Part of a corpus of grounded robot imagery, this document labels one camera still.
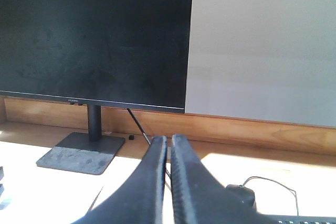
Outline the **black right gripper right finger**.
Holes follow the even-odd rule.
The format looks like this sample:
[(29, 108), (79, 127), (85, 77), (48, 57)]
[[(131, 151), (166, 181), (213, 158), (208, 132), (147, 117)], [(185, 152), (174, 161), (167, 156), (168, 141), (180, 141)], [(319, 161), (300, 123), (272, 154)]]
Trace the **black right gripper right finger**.
[(175, 223), (276, 223), (222, 186), (182, 134), (172, 136), (171, 186)]

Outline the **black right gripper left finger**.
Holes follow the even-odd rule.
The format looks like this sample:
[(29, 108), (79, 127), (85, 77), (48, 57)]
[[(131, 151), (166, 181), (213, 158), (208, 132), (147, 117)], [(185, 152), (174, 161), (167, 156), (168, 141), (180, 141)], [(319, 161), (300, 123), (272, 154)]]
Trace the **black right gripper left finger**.
[(167, 140), (155, 136), (134, 172), (75, 223), (162, 223)]

